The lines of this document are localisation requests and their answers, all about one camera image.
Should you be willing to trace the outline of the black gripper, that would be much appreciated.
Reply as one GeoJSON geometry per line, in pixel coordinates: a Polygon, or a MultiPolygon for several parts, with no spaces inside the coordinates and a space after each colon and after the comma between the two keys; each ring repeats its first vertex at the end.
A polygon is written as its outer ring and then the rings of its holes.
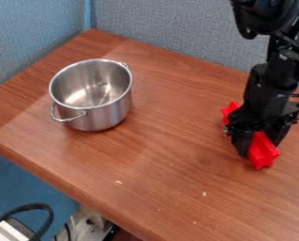
{"type": "Polygon", "coordinates": [[[257,64],[245,83],[244,103],[228,115],[225,134],[240,156],[246,157],[253,132],[266,131],[272,144],[278,146],[289,127],[297,123],[299,106],[288,98],[296,90],[297,81],[290,67],[269,68],[257,64]]]}

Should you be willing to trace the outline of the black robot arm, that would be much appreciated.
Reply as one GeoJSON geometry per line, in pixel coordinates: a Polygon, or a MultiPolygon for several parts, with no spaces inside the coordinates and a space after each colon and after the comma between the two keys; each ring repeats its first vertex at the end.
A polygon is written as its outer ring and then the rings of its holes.
{"type": "Polygon", "coordinates": [[[242,38],[268,36],[266,61],[252,67],[242,105],[229,114],[225,134],[245,156],[256,133],[277,145],[299,121],[299,0],[229,0],[242,38]]]}

